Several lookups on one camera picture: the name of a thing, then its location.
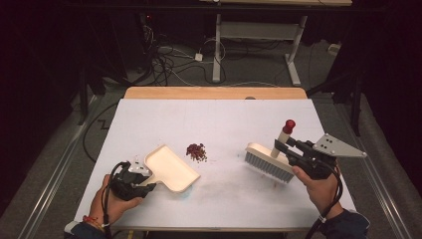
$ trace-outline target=brush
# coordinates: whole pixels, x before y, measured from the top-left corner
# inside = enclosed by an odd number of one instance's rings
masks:
[[[295,125],[293,120],[287,120],[286,125],[280,132],[278,141],[286,143]],[[289,160],[285,156],[280,155],[280,152],[276,148],[273,147],[273,149],[268,149],[257,143],[250,142],[246,147],[246,151],[245,161],[251,165],[284,182],[290,182],[293,178],[294,174],[292,172],[292,167],[289,165]]]

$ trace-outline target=dustpan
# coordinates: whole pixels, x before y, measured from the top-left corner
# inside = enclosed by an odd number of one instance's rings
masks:
[[[148,183],[163,183],[173,192],[183,192],[200,177],[199,173],[166,145],[147,155],[144,163],[152,175],[143,181],[141,186]]]

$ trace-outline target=table leg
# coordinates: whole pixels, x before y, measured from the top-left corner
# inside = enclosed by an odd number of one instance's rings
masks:
[[[295,87],[299,87],[301,85],[301,81],[298,76],[298,71],[296,70],[296,67],[295,67],[294,59],[299,47],[299,43],[301,42],[302,34],[304,33],[305,23],[307,22],[307,18],[308,16],[303,16],[301,18],[301,23],[299,24],[296,30],[292,52],[290,54],[285,54],[285,59],[286,59],[286,64],[288,65],[289,74],[291,76],[292,83]]]
[[[221,40],[221,14],[217,14],[217,21],[215,26],[215,55],[214,67],[212,71],[212,82],[220,82],[220,68],[221,68],[221,53],[220,53],[220,40]]]

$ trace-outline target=red handle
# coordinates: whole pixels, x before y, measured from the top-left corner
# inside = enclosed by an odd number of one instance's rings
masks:
[[[296,126],[296,123],[293,120],[288,119],[286,121],[286,125],[283,127],[283,133],[292,134],[293,128],[295,126]]]

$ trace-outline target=hand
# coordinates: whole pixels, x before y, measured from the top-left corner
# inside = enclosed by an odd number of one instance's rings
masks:
[[[97,191],[96,196],[93,199],[93,203],[91,204],[90,210],[90,217],[96,218],[96,222],[98,224],[103,224],[103,207],[102,207],[102,194],[104,194],[103,199],[106,200],[106,186],[108,184],[109,174],[107,174],[103,180],[103,186],[100,190]],[[114,194],[112,191],[109,191],[108,195],[108,207],[107,207],[107,214],[108,214],[108,222],[112,225],[115,221],[117,221],[123,213],[131,209],[142,202],[141,197],[135,197],[129,201],[124,201]]]
[[[325,211],[332,203],[337,189],[337,179],[331,174],[327,179],[313,180],[300,167],[293,166],[295,176],[307,187],[311,202],[316,206],[319,213]],[[343,211],[340,203],[337,202],[326,216],[332,218]]]

